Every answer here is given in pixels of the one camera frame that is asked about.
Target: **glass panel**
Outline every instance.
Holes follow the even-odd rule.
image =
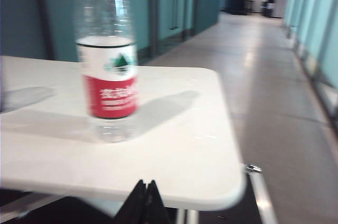
[[[285,15],[284,15],[284,22],[286,26],[290,26],[291,24],[294,4],[295,4],[295,0],[287,0]]]
[[[158,0],[158,52],[163,54],[191,35],[193,0]]]
[[[338,110],[338,7],[336,4],[334,7],[333,21],[330,23],[327,36],[324,37],[322,59],[316,79],[320,95],[333,116],[337,115]]]
[[[298,30],[299,40],[302,44],[305,43],[307,31],[311,23],[312,11],[314,9],[315,0],[306,0],[304,3],[303,17],[301,19],[301,26]]]
[[[130,6],[134,20],[138,59],[142,63],[150,55],[149,0],[130,0]]]
[[[319,57],[327,20],[331,11],[333,0],[318,0],[318,7],[314,9],[314,20],[312,22],[309,37],[306,40],[308,57],[306,59],[306,69],[313,75]]]
[[[304,0],[295,0],[295,5],[293,7],[292,15],[291,15],[291,30],[293,32],[297,31],[299,20],[301,18],[302,5]]]

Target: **table top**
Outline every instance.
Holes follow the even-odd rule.
[[[123,201],[143,179],[167,207],[217,210],[241,198],[242,160],[214,71],[138,67],[136,136],[108,143],[88,126],[80,63],[3,56],[2,67],[5,100],[19,107],[1,115],[3,188]]]

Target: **water bottle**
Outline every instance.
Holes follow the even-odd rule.
[[[128,0],[76,0],[75,39],[88,112],[110,142],[132,136],[137,56]]]

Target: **green tree logo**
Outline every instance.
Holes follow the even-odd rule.
[[[131,62],[128,63],[128,58],[123,53],[119,53],[117,58],[110,58],[109,62],[105,64],[105,70],[123,75],[128,71]]]

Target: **gray tiled floor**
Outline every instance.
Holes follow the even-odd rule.
[[[217,71],[243,159],[263,167],[279,223],[337,224],[337,141],[280,25],[221,13],[148,65]]]

